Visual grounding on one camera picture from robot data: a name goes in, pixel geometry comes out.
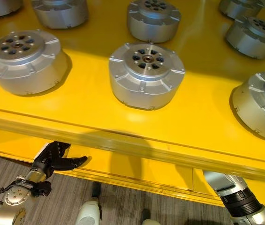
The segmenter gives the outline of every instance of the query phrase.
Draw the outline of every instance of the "mounting hole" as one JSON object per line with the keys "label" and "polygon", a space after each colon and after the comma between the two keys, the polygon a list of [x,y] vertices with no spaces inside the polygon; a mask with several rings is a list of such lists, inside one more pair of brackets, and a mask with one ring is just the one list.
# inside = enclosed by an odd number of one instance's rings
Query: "mounting hole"
{"label": "mounting hole", "polygon": [[151,64],[151,66],[152,66],[152,69],[158,69],[159,68],[159,66],[158,65],[156,65],[156,64]]}
{"label": "mounting hole", "polygon": [[139,67],[142,68],[142,69],[145,69],[146,63],[142,62],[141,64],[139,64]]}
{"label": "mounting hole", "polygon": [[138,52],[140,52],[141,54],[145,54],[145,50],[144,49],[139,49]]}
{"label": "mounting hole", "polygon": [[4,50],[7,50],[9,48],[9,46],[2,46],[0,49],[2,50],[2,51],[4,51]]}
{"label": "mounting hole", "polygon": [[34,43],[34,39],[29,39],[26,41],[26,43]]}
{"label": "mounting hole", "polygon": [[11,51],[9,51],[9,54],[14,55],[14,54],[16,54],[16,52],[17,52],[16,49],[12,49]]}
{"label": "mounting hole", "polygon": [[12,38],[8,38],[6,42],[12,43],[14,40]]}
{"label": "mounting hole", "polygon": [[158,57],[158,58],[156,58],[156,61],[164,62],[164,59],[162,57]]}
{"label": "mounting hole", "polygon": [[24,50],[24,51],[27,51],[27,50],[29,50],[30,49],[30,47],[27,47],[27,46],[24,46],[23,48],[22,48],[22,50]]}
{"label": "mounting hole", "polygon": [[157,54],[157,51],[151,50],[150,54],[155,55],[155,54]]}
{"label": "mounting hole", "polygon": [[132,57],[132,59],[133,59],[133,60],[140,60],[141,57],[140,57],[140,56],[137,56],[137,55],[134,55],[134,56]]}

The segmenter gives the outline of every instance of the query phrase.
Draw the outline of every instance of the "yellow table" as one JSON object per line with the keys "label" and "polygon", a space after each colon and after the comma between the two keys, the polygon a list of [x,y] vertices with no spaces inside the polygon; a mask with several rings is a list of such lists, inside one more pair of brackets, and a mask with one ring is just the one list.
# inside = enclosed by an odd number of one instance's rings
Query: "yellow table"
{"label": "yellow table", "polygon": [[69,30],[42,27],[24,2],[19,12],[0,18],[0,37],[47,30],[60,39],[72,69],[43,95],[20,97],[0,87],[0,129],[265,181],[265,140],[235,119],[228,101],[234,87],[265,71],[265,60],[241,55],[224,41],[233,21],[218,11],[219,1],[170,1],[182,21],[162,45],[180,56],[186,76],[172,101],[155,111],[123,105],[110,88],[110,54],[138,41],[126,28],[128,0],[88,1],[89,21]]}

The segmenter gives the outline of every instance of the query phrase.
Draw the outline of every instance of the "gray carpet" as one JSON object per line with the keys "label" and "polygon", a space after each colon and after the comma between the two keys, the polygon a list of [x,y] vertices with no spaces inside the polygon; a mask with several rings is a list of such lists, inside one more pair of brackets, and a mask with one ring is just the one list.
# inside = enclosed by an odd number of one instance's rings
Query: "gray carpet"
{"label": "gray carpet", "polygon": [[[29,168],[0,158],[0,187],[6,187]],[[74,225],[79,207],[90,199],[91,181],[54,174],[52,192],[39,197],[26,225]],[[149,208],[162,225],[231,225],[224,208],[102,184],[102,225],[139,225]]]}

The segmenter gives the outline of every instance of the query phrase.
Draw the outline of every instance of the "yellow shelf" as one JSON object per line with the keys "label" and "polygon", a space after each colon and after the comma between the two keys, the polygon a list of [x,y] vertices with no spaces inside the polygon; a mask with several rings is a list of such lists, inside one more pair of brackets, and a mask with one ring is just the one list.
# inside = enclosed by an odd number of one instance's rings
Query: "yellow shelf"
{"label": "yellow shelf", "polygon": [[233,21],[218,12],[219,1],[171,1],[183,17],[176,36],[162,45],[177,52],[186,76],[173,100],[155,111],[123,105],[110,88],[110,54],[137,42],[126,28],[128,0],[88,1],[89,21],[69,30],[42,27],[24,2],[19,12],[0,18],[0,37],[47,30],[60,39],[72,70],[44,95],[20,97],[0,87],[0,129],[265,180],[265,140],[235,119],[228,102],[234,87],[265,71],[265,60],[225,43]]}
{"label": "yellow shelf", "polygon": [[[0,130],[0,156],[31,163],[39,149],[48,142],[51,140]],[[204,180],[200,169],[71,145],[67,157],[81,156],[88,156],[89,160],[80,168],[56,172],[190,201],[223,206],[220,199]],[[246,181],[258,200],[265,204],[265,182]]]}

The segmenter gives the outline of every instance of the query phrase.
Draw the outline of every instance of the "robotic actuator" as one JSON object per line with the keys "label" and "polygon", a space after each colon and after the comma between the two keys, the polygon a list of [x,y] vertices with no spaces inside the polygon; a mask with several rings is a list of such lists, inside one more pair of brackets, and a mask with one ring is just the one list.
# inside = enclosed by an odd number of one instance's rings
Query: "robotic actuator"
{"label": "robotic actuator", "polygon": [[46,181],[54,170],[72,170],[88,158],[63,158],[70,144],[52,142],[46,144],[36,155],[26,176],[18,176],[8,187],[1,188],[4,194],[0,204],[0,225],[23,225],[27,210],[39,196],[48,196],[51,183]]}
{"label": "robotic actuator", "polygon": [[208,184],[221,198],[234,225],[265,225],[265,206],[260,204],[242,177],[203,171]]}

